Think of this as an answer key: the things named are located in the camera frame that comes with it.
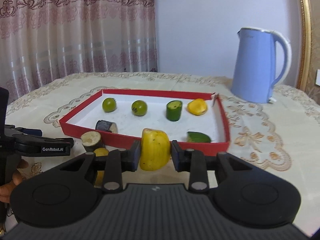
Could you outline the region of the person's left hand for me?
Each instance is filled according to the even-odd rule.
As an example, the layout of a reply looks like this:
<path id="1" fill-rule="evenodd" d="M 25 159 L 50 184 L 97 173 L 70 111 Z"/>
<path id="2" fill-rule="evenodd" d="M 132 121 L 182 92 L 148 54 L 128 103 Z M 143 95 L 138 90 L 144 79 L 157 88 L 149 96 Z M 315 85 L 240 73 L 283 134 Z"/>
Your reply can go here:
<path id="1" fill-rule="evenodd" d="M 23 181 L 23 176 L 19 172 L 19 169 L 24 169 L 29 166 L 28 162 L 21 160 L 17 166 L 17 169 L 12 174 L 12 179 L 9 183 L 0 187 L 0 201 L 3 203 L 10 203 L 10 195 L 14 188 Z"/>

